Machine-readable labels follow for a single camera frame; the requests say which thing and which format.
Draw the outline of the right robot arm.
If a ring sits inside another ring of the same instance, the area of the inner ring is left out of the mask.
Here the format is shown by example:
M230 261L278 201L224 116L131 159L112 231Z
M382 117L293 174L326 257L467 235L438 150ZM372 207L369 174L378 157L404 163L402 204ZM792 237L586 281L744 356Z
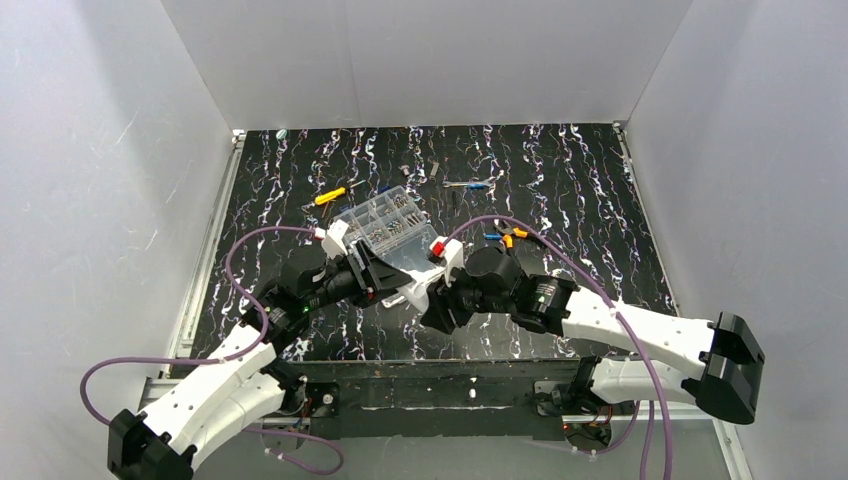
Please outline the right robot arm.
M450 334L475 314L506 314L538 334L587 339L636 353L634 360L590 357L563 387L543 394L563 410L624 402L694 405L737 425L756 417L765 353L747 322L723 312L710 321L606 303L574 281L530 274L495 247L456 253L426 272L411 273L407 300L423 325Z

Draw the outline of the white remote control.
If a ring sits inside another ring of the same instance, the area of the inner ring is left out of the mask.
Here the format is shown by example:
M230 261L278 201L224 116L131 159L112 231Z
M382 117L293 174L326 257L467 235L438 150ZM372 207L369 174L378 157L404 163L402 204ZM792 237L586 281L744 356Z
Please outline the white remote control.
M434 265L426 271L402 269L410 280L397 288L397 292L420 313L425 313L430 306L428 288L440 279L444 279L445 268Z

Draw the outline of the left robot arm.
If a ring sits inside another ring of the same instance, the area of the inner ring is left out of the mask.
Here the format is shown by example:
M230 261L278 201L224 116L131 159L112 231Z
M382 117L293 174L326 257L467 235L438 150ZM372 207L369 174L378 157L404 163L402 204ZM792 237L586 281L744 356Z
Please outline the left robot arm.
M168 393L109 423L107 468L119 479L190 479L226 441L262 417L303 415L315 405L306 373L282 359L311 314L347 300L371 306L420 281L419 271L390 265L362 242L322 265L284 265L262 288L213 353Z

